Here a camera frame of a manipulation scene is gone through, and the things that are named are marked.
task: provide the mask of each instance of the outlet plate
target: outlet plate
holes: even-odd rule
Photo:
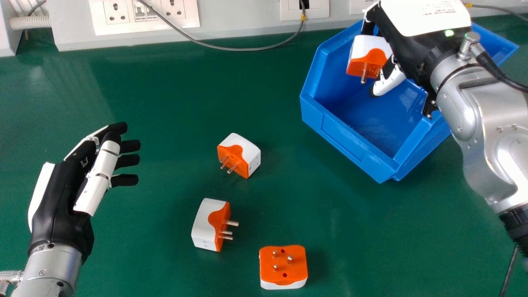
[[[306,18],[330,17],[330,0],[308,0],[310,8],[306,10]],[[300,20],[302,10],[299,0],[280,0],[280,20]]]
[[[363,14],[363,10],[369,8],[374,2],[378,0],[349,0],[348,13]]]
[[[180,28],[200,27],[196,0],[146,0],[146,3]],[[97,36],[171,30],[154,12],[136,0],[89,0],[89,4]]]

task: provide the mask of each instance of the screw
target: screw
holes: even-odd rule
[[[462,44],[460,45],[460,50],[458,51],[458,59],[462,61],[467,61],[471,59],[471,52],[469,51],[469,49],[473,44],[478,43],[479,41],[480,35],[477,32],[467,32],[464,36],[464,40],[462,40]]]

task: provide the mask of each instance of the blue plastic bin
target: blue plastic bin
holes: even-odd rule
[[[518,46],[473,24],[497,64]],[[427,93],[406,80],[380,98],[371,98],[374,82],[360,84],[345,73],[348,54],[361,22],[323,42],[317,49],[300,94],[303,121],[378,183],[401,180],[450,131],[439,111],[422,115]]]

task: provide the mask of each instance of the metal prong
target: metal prong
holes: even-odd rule
[[[364,85],[366,83],[366,67],[363,69],[363,74],[361,75],[361,84]]]
[[[225,224],[229,226],[238,227],[238,222],[235,222],[235,221],[225,221]]]
[[[231,174],[231,172],[234,171],[234,169],[238,166],[238,164],[235,164],[233,167],[229,168],[228,174]]]

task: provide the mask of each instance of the robotic hand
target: robotic hand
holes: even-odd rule
[[[88,135],[59,164],[45,163],[28,211],[31,242],[26,268],[0,272],[0,296],[17,284],[11,297],[71,297],[81,265],[92,252],[95,214],[109,188],[136,185],[134,174],[114,170],[139,163],[138,140],[121,141],[126,123]]]
[[[377,1],[365,11],[362,34],[375,27],[392,52],[371,95],[405,78],[424,87],[424,115],[440,110],[462,149],[467,182],[528,256],[528,87],[493,63],[459,0]],[[365,80],[366,70],[354,71]]]

